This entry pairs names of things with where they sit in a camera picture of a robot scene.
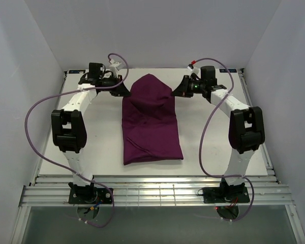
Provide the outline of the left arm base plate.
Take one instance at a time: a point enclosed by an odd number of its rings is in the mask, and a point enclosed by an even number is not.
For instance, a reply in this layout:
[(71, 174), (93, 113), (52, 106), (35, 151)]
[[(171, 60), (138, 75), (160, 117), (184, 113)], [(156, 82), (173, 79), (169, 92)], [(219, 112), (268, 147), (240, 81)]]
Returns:
[(70, 190), (69, 204), (111, 204), (111, 193), (113, 188), (109, 191), (106, 188), (97, 188), (91, 186), (74, 187)]

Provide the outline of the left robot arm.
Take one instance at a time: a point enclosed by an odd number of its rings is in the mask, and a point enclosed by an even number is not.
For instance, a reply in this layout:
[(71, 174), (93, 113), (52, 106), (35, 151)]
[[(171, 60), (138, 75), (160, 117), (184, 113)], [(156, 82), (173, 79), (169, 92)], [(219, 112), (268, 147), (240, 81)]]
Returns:
[(98, 93), (105, 91), (114, 97), (131, 95), (124, 85), (122, 75), (118, 74), (122, 67), (122, 63), (114, 60), (110, 60), (108, 70), (101, 63), (89, 63), (88, 72), (78, 82), (78, 92), (62, 109), (51, 113), (53, 143), (63, 152), (72, 169), (72, 187), (86, 187), (93, 179), (83, 159), (83, 149), (87, 142), (83, 115), (91, 101)]

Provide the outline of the purple cloth mat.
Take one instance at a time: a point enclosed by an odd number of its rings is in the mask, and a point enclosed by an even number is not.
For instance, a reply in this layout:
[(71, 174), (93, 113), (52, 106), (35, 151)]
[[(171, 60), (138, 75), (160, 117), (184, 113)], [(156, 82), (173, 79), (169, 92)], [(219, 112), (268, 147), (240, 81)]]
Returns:
[(152, 74), (122, 101), (123, 164), (182, 160), (172, 89)]

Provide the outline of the blue label sticker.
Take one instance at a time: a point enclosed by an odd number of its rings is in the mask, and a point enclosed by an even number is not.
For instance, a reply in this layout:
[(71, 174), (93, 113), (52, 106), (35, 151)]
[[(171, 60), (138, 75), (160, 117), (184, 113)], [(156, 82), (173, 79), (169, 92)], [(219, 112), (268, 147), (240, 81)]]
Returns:
[(86, 70), (69, 70), (69, 74), (84, 74)]
[(230, 73), (237, 73), (237, 69), (228, 69), (228, 70), (226, 70), (226, 69), (219, 69), (219, 72), (220, 73), (228, 73), (228, 72), (230, 72)]

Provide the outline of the right blue label sticker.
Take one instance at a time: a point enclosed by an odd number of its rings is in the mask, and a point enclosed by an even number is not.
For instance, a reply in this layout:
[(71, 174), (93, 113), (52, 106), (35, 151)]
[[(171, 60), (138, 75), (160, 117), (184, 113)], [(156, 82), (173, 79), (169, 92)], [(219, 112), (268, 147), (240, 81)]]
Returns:
[(228, 73), (228, 72), (230, 72), (230, 73), (237, 73), (237, 69), (228, 69), (228, 70), (226, 70), (226, 69), (219, 69), (219, 72), (220, 73)]

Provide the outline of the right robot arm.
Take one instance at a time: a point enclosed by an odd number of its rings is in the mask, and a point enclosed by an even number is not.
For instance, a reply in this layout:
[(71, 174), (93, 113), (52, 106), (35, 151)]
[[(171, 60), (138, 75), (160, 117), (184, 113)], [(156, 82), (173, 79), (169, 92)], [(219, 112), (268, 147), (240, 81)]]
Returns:
[(220, 189), (241, 191), (245, 186), (244, 176), (248, 164), (265, 141), (262, 109), (248, 106), (235, 98), (225, 86), (219, 85), (215, 67), (203, 66), (197, 69), (190, 64), (188, 69), (190, 75), (185, 75), (171, 94), (184, 98), (201, 94), (215, 109), (220, 109), (228, 116), (228, 139), (232, 151), (227, 170), (219, 177)]

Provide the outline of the left blue label sticker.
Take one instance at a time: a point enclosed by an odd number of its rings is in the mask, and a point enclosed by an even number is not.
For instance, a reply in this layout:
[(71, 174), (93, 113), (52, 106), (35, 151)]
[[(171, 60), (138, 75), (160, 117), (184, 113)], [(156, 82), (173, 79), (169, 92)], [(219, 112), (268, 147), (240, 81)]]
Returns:
[(84, 74), (86, 70), (69, 70), (69, 74)]

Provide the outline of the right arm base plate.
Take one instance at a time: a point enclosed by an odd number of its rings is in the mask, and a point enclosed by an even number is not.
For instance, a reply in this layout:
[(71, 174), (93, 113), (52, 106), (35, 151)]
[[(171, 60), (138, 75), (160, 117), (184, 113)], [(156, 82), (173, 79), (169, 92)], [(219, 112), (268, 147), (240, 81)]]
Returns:
[(250, 203), (246, 187), (242, 191), (229, 193), (221, 193), (220, 187), (205, 187), (198, 190), (197, 196), (202, 196), (204, 203)]

